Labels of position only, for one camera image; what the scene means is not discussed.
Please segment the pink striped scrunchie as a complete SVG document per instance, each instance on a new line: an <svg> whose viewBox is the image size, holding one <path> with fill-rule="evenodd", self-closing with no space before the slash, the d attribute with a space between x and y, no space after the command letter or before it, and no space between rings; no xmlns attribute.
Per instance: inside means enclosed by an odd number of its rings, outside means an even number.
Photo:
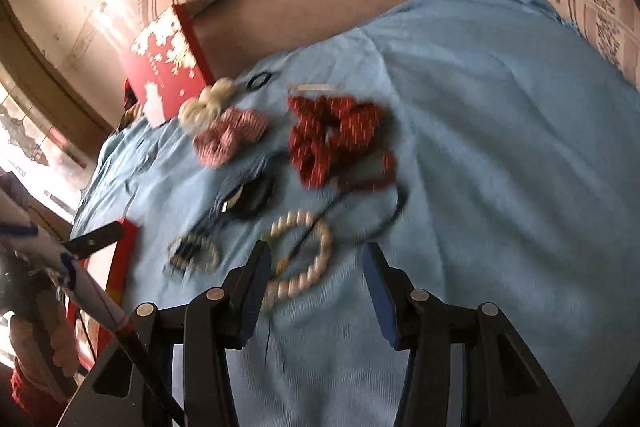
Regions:
<svg viewBox="0 0 640 427"><path fill-rule="evenodd" d="M232 161L243 147L259 142L268 128L269 119L258 110L230 107L193 139L198 161L218 169Z"/></svg>

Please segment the red tray box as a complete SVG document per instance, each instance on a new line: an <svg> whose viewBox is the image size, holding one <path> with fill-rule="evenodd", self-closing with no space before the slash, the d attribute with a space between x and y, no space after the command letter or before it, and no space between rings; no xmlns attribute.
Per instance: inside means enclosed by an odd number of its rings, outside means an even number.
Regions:
<svg viewBox="0 0 640 427"><path fill-rule="evenodd" d="M116 221L124 226L125 234L122 239L116 244L98 251L88 259L79 259L79 261L96 280L96 283L106 291L107 295L115 303L121 305L138 227L125 218ZM80 371L84 374L88 373L96 363L98 355L111 341L112 335L71 301L67 303L66 319L73 326L78 342Z"/></svg>

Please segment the cream scrunchie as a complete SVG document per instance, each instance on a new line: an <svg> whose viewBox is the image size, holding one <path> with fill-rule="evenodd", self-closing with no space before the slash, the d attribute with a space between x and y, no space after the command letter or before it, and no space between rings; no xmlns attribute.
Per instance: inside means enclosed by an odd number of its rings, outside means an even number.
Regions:
<svg viewBox="0 0 640 427"><path fill-rule="evenodd" d="M188 98L179 108L181 129L190 135L205 131L222 114L234 90L234 82L224 77L206 86L197 98Z"/></svg>

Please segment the red floral box lid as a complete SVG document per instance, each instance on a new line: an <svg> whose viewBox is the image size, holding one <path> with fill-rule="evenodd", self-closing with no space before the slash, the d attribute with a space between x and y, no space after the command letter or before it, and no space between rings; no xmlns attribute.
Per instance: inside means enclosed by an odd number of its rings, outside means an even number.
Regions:
<svg viewBox="0 0 640 427"><path fill-rule="evenodd" d="M143 28L119 60L153 128L177 117L188 98L215 82L181 5L171 5Z"/></svg>

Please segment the dark red dotted scrunchie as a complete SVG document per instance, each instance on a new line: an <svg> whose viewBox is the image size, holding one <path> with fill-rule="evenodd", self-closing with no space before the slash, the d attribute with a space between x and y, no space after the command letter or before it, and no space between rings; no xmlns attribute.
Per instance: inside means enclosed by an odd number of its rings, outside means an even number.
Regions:
<svg viewBox="0 0 640 427"><path fill-rule="evenodd" d="M288 157L307 190L320 190L343 176L369 150L385 110L350 95L288 97L296 118L288 138Z"/></svg>

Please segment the thin hair pin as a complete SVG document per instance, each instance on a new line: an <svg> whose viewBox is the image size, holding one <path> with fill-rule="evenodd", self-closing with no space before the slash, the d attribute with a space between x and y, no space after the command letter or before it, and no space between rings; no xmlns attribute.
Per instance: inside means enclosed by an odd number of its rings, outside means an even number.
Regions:
<svg viewBox="0 0 640 427"><path fill-rule="evenodd" d="M291 93L303 92L335 92L340 90L335 84L329 83L290 83L288 91Z"/></svg>

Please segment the light blue cloth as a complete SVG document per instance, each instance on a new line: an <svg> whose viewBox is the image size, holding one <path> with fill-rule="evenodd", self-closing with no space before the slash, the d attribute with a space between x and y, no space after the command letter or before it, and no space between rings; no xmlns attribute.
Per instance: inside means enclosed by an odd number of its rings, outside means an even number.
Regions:
<svg viewBox="0 0 640 427"><path fill-rule="evenodd" d="M242 108L270 127L220 169L176 122L138 121L104 143L75 217L81 235L126 218L139 233L122 304L183 305L242 265L279 217L326 208L286 162L257 218L217 235L215 270L165 271L221 187L288 143L290 83L335 84L385 110L382 140L406 192L354 194L329 212L326 274L263 315L228 355L244 426L388 426L407 358L378 327L359 256L452 305L492 301L534 352L578 426L597 426L639 362L639 95L544 0L412 0L344 34L260 61Z"/></svg>

